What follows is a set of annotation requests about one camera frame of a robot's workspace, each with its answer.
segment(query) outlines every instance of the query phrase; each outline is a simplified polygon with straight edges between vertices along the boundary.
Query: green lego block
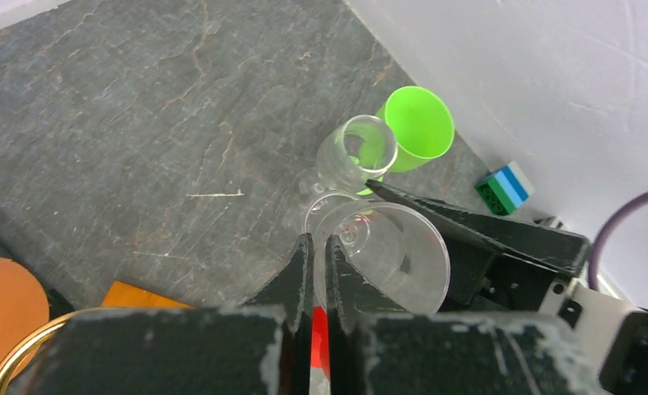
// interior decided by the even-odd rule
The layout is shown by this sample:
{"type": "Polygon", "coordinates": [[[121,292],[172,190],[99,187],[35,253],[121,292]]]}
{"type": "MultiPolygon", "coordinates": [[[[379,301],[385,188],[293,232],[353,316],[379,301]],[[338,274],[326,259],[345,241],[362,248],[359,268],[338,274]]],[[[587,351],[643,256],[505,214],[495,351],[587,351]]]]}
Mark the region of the green lego block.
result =
{"type": "Polygon", "coordinates": [[[507,216],[517,209],[495,178],[484,179],[475,188],[493,214],[507,216]]]}

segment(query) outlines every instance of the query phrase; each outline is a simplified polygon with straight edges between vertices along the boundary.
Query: glass rim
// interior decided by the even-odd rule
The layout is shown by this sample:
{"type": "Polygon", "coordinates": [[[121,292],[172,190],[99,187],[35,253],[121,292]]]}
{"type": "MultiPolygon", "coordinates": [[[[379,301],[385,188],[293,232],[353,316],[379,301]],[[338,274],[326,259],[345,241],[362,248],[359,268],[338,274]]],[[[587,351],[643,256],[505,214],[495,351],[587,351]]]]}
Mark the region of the glass rim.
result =
{"type": "Polygon", "coordinates": [[[380,130],[382,133],[385,135],[385,137],[394,142],[394,154],[391,157],[391,160],[389,161],[388,164],[382,166],[380,169],[368,169],[366,167],[360,166],[354,161],[350,161],[350,163],[355,166],[356,168],[364,171],[365,173],[368,173],[370,177],[368,178],[374,178],[374,177],[379,177],[381,175],[384,175],[389,171],[391,166],[394,164],[396,161],[397,156],[399,155],[399,142],[396,140],[396,136],[394,135],[394,132],[391,130],[389,125],[386,124],[385,121],[383,121],[381,118],[376,117],[375,115],[367,115],[367,114],[362,114],[362,115],[356,115],[352,118],[350,118],[346,123],[344,123],[340,128],[336,129],[334,133],[338,134],[338,137],[341,137],[340,139],[340,144],[343,145],[343,150],[345,150],[345,143],[343,142],[343,136],[345,135],[345,131],[350,127],[350,124],[356,121],[360,120],[365,120],[368,122],[376,123],[378,126],[380,126],[380,130]]]}
{"type": "Polygon", "coordinates": [[[340,197],[344,197],[344,198],[350,198],[351,202],[355,202],[356,200],[361,200],[359,196],[357,196],[357,195],[355,195],[353,193],[349,193],[349,192],[340,190],[340,189],[324,192],[324,193],[316,196],[315,198],[310,200],[309,204],[306,207],[306,210],[305,210],[305,213],[304,213],[304,232],[306,232],[307,226],[311,225],[311,224],[309,224],[309,221],[310,221],[309,216],[310,216],[311,210],[314,207],[316,207],[316,205],[319,204],[322,200],[333,197],[333,196],[340,196],[340,197]]]}

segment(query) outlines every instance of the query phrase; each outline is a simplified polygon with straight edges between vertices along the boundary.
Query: clear plastic cup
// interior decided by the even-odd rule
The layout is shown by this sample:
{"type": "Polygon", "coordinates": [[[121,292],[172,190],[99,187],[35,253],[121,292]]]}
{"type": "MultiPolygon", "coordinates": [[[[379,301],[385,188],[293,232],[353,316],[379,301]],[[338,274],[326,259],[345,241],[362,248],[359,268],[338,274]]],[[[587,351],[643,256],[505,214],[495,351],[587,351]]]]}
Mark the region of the clear plastic cup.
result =
{"type": "Polygon", "coordinates": [[[316,153],[316,172],[327,189],[364,193],[396,161],[396,137],[372,115],[357,115],[329,134],[316,153]]]}
{"type": "Polygon", "coordinates": [[[320,219],[314,238],[314,289],[325,306],[324,246],[338,235],[351,264],[390,299],[415,314],[433,314],[450,284],[450,257],[435,226],[418,212],[389,202],[356,200],[320,219]]]}

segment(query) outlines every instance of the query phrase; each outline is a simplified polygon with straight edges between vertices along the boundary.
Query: cable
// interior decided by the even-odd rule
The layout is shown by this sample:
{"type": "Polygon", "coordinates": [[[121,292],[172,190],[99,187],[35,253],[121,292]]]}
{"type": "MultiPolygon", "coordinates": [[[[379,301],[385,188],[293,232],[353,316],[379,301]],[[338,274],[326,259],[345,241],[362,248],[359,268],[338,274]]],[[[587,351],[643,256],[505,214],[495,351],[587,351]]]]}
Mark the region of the cable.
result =
{"type": "Polygon", "coordinates": [[[612,216],[609,217],[605,225],[598,232],[593,242],[593,252],[590,254],[588,261],[588,286],[591,290],[598,290],[598,268],[600,256],[603,253],[604,246],[609,236],[617,229],[617,226],[630,216],[634,211],[648,204],[648,192],[633,198],[629,203],[620,207],[612,216]]]}

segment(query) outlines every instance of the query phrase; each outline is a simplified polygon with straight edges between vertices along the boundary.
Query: table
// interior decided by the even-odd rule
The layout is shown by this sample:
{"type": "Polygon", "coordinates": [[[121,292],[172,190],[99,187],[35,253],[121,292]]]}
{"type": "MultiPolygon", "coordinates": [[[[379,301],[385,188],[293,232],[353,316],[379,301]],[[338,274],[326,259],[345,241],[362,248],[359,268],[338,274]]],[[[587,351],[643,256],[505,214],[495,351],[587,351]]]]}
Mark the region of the table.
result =
{"type": "MultiPolygon", "coordinates": [[[[294,175],[412,83],[341,1],[72,0],[0,30],[0,235],[77,308],[115,279],[241,302],[294,175]]],[[[486,212],[486,173],[457,137],[385,181],[486,212]]]]}

